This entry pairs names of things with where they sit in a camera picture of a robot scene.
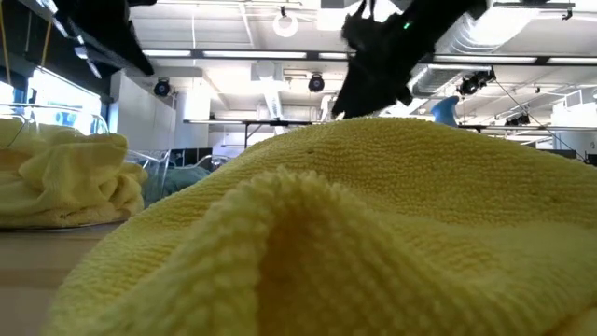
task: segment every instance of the table surface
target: table surface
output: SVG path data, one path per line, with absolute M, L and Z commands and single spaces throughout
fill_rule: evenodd
M 0 334 L 39 335 L 64 277 L 117 226 L 0 232 Z

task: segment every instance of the blue fabric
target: blue fabric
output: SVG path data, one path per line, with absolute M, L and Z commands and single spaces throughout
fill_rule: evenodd
M 460 102 L 460 98 L 452 96 L 437 103 L 431 109 L 431 113 L 436 118 L 436 123 L 458 127 L 456 123 L 456 105 Z
M 170 196 L 203 180 L 210 172 L 201 167 L 189 169 L 169 168 L 166 172 L 163 188 L 160 187 L 162 176 L 153 175 L 143 185 L 146 207 L 160 199 Z

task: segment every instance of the window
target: window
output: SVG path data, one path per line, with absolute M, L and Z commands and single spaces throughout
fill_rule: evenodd
M 15 90 L 5 82 L 0 82 L 0 104 L 12 104 Z
M 57 107 L 37 109 L 35 119 L 39 123 L 69 126 L 84 134 L 106 131 L 104 120 L 100 117 L 102 113 L 100 96 L 46 69 L 35 70 L 33 77 L 29 78 L 28 97 L 35 98 L 36 105 Z

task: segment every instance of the round light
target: round light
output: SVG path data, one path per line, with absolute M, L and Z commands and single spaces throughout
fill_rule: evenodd
M 276 64 L 272 61 L 258 61 L 257 75 L 260 78 L 273 78 L 276 72 Z
M 297 20 L 297 17 L 291 15 L 290 13 L 286 14 L 286 17 L 290 19 L 290 25 L 287 26 L 286 28 L 282 28 L 280 26 L 280 20 L 283 18 L 281 13 L 278 13 L 275 17 L 275 19 L 273 19 L 273 31 L 281 37 L 290 37 L 294 34 L 297 33 L 297 31 L 299 30 L 299 21 Z

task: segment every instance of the wall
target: wall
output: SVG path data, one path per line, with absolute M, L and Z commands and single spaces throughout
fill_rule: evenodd
M 249 138 L 248 145 L 254 145 L 271 137 L 273 133 L 256 132 Z M 236 158 L 244 151 L 244 133 L 210 132 L 208 146 L 214 148 L 214 155 Z
M 111 96 L 115 102 L 108 112 L 110 131 L 127 136 L 130 149 L 173 148 L 176 111 L 122 71 L 112 76 Z
M 205 148 L 208 147 L 208 124 L 184 123 L 185 112 L 188 109 L 196 108 L 194 102 L 189 99 L 193 92 L 179 92 L 175 99 L 176 104 L 176 130 L 174 134 L 174 148 Z M 204 118 L 209 119 L 209 98 L 207 99 L 206 113 Z

